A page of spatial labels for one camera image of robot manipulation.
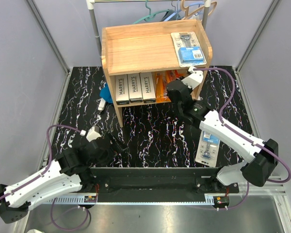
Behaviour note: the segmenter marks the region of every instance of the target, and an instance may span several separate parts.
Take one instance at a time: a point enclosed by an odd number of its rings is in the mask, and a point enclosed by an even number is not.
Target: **shelf top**
[[[179,20],[106,28],[103,53],[109,75],[182,69],[170,33],[196,31],[198,24]]]

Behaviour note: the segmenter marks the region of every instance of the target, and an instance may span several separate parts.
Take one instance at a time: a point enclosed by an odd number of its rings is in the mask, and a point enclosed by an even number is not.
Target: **white box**
[[[144,103],[155,103],[155,86],[151,72],[140,73],[141,89]]]
[[[142,102],[140,75],[128,74],[127,78],[130,102]]]
[[[115,77],[115,101],[117,104],[129,104],[129,89],[127,75],[116,75]]]

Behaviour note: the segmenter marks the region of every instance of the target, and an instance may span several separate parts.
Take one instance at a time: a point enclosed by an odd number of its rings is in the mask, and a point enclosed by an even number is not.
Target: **barcode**
[[[202,58],[201,54],[194,54],[194,58]]]

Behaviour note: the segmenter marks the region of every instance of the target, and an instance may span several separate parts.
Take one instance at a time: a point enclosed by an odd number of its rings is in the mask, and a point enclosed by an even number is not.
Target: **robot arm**
[[[55,197],[71,192],[89,192],[95,185],[89,168],[91,164],[106,165],[117,153],[125,150],[124,144],[110,133],[102,137],[97,126],[89,130],[86,138],[85,145],[58,154],[44,175],[41,173],[45,168],[13,185],[0,184],[0,197],[11,193],[0,201],[0,217],[5,223],[20,220],[28,211]],[[40,178],[12,193],[39,175]]]
[[[216,179],[225,186],[242,181],[249,181],[259,187],[264,186],[278,161],[255,144],[264,144],[264,147],[276,155],[278,155],[278,144],[272,139],[264,142],[226,119],[223,119],[224,124],[222,124],[217,111],[200,100],[192,99],[191,92],[202,82],[203,72],[194,71],[194,67],[189,68],[189,72],[191,74],[183,80],[175,80],[167,85],[168,97],[172,102],[175,115],[185,123],[218,137],[244,159],[242,163],[221,168]],[[250,138],[254,144],[225,127],[225,124]]]

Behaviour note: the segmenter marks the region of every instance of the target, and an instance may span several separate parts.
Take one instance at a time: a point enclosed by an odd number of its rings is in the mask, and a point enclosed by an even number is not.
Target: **blue box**
[[[179,49],[179,57],[182,63],[203,62],[204,56],[199,46],[197,47],[181,47]]]

